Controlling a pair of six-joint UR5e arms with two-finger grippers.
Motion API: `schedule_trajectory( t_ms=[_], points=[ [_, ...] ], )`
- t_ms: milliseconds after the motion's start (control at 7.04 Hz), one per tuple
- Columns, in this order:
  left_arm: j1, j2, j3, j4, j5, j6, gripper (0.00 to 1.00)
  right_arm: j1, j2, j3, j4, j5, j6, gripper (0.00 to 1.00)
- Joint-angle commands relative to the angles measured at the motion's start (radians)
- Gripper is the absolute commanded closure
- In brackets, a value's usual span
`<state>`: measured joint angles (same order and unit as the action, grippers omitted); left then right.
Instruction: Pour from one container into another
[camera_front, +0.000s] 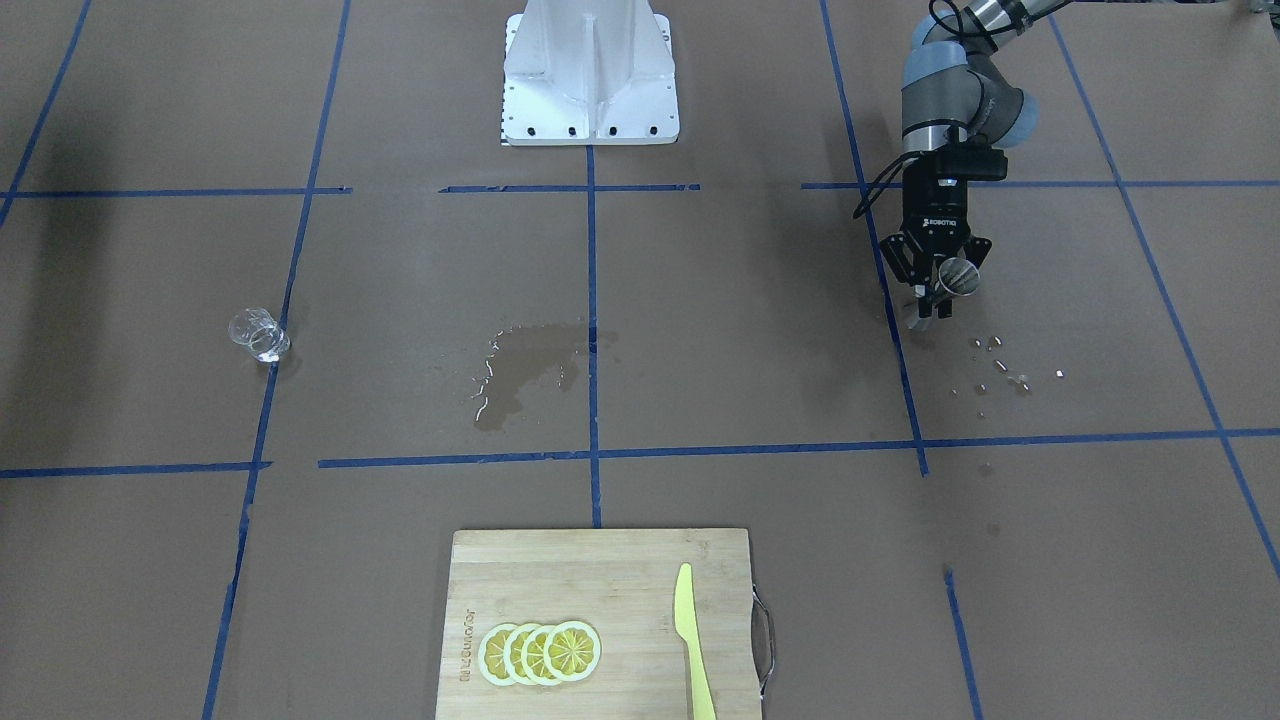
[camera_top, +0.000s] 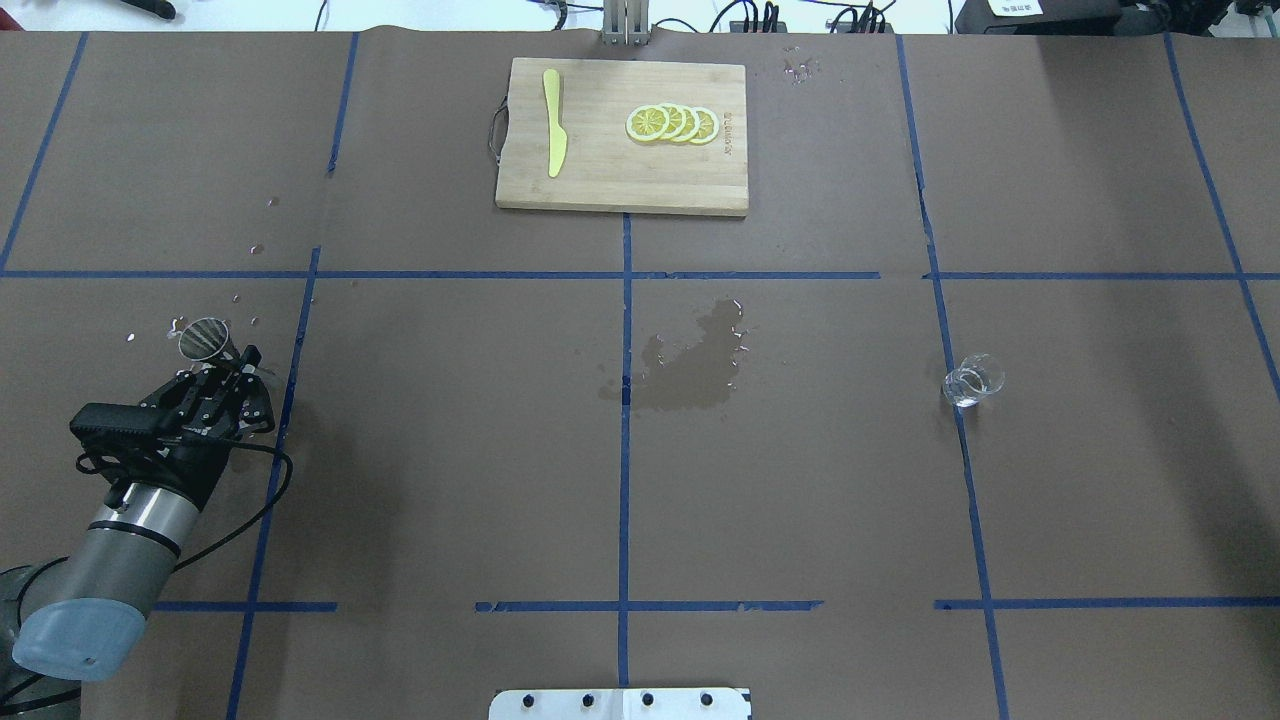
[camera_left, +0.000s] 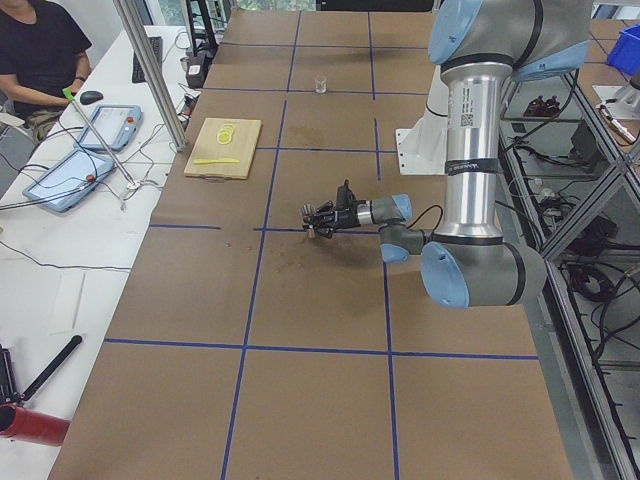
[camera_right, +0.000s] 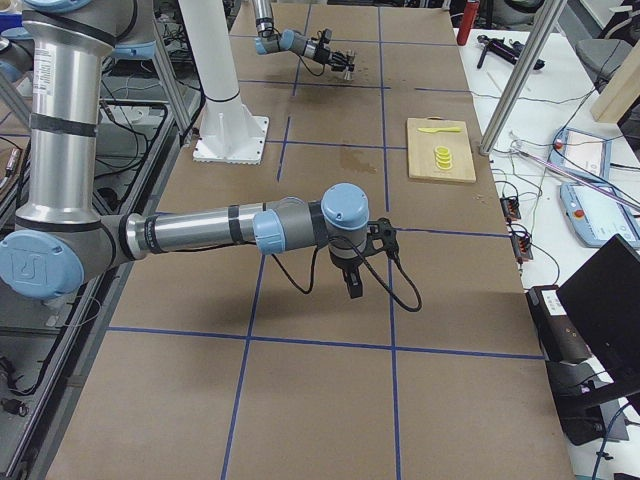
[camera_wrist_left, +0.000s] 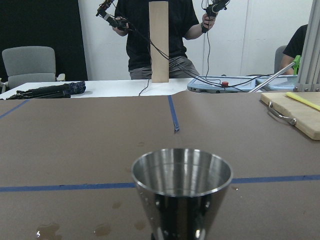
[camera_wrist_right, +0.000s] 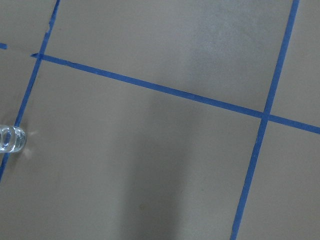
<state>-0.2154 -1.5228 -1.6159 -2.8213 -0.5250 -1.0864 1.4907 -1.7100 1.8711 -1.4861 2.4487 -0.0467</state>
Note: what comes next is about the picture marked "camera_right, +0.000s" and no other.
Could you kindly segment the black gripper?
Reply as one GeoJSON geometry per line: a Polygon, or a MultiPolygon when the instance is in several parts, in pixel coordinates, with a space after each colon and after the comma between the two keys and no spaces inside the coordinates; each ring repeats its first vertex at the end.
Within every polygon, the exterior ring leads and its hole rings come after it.
{"type": "MultiPolygon", "coordinates": [[[[355,53],[352,50],[346,52],[335,51],[335,61],[354,61],[355,53]]],[[[329,46],[325,43],[318,42],[315,47],[314,61],[318,64],[331,64],[331,70],[335,72],[353,72],[355,65],[353,63],[334,62],[333,53],[329,46]]]]}
{"type": "Polygon", "coordinates": [[[367,240],[351,240],[350,238],[332,238],[329,240],[329,252],[332,263],[342,270],[343,280],[351,299],[362,296],[362,280],[359,267],[363,264],[360,255],[366,250],[367,240]]]}

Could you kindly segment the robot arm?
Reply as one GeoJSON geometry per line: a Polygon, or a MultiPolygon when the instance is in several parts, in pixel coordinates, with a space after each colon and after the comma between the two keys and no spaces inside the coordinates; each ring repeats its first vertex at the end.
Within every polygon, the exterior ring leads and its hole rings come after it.
{"type": "MultiPolygon", "coordinates": [[[[277,32],[270,1],[252,1],[260,55],[291,52],[332,70],[351,58],[312,39],[277,32]]],[[[205,101],[200,161],[259,163],[269,119],[241,100],[222,1],[179,1],[205,101]]],[[[320,201],[287,197],[190,214],[101,216],[92,206],[102,63],[152,58],[151,1],[24,1],[35,43],[31,167],[16,230],[1,241],[1,279],[26,297],[51,300],[148,254],[255,244],[262,254],[328,245],[351,298],[362,295],[359,265],[371,254],[374,222],[365,192],[330,187],[320,201]]]]}
{"type": "Polygon", "coordinates": [[[323,68],[329,66],[332,71],[343,72],[346,79],[350,78],[355,69],[355,54],[330,48],[331,29],[320,30],[315,37],[292,29],[280,32],[275,26],[270,1],[254,0],[252,6],[257,33],[254,43],[259,55],[291,52],[301,60],[312,60],[323,68]]]}

